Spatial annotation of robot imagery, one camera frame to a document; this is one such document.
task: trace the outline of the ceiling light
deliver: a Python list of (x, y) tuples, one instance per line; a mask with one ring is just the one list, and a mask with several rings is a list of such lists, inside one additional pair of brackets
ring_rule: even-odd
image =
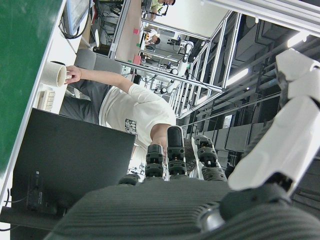
[(287, 42), (287, 47), (291, 48), (293, 45), (296, 45), (297, 43), (303, 41), (307, 41), (307, 37), (309, 36), (306, 32), (299, 32), (298, 34), (294, 35), (292, 38), (290, 38)]
[(246, 69), (242, 70), (241, 72), (238, 72), (236, 75), (232, 76), (231, 78), (229, 78), (226, 81), (225, 86), (229, 86), (231, 84), (234, 84), (236, 81), (238, 81), (239, 79), (241, 79), (242, 77), (247, 75), (248, 72), (249, 72), (249, 68), (246, 68)]

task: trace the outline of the white t-shirt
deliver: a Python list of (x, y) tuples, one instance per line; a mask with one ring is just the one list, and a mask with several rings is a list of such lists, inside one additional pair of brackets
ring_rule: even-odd
[(166, 100), (142, 86), (133, 84), (128, 94), (113, 86), (102, 102), (99, 124), (136, 134), (135, 142), (147, 149), (152, 127), (176, 125), (176, 115)]

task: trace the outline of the wall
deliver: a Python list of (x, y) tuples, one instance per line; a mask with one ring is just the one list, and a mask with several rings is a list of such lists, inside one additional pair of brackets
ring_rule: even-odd
[(155, 21), (171, 27), (210, 37), (228, 10), (201, 0), (176, 0), (166, 16)]

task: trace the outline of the green chalkboard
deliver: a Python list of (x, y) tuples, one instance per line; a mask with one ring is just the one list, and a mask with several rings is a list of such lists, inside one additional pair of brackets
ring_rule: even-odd
[(63, 2), (0, 0), (0, 178)]

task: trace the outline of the gray pants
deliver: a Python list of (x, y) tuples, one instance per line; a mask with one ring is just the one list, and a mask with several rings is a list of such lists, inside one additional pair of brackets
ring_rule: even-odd
[(91, 100), (65, 96), (59, 114), (71, 119), (99, 124), (101, 104), (112, 86), (84, 79), (74, 82), (70, 86), (78, 89)]

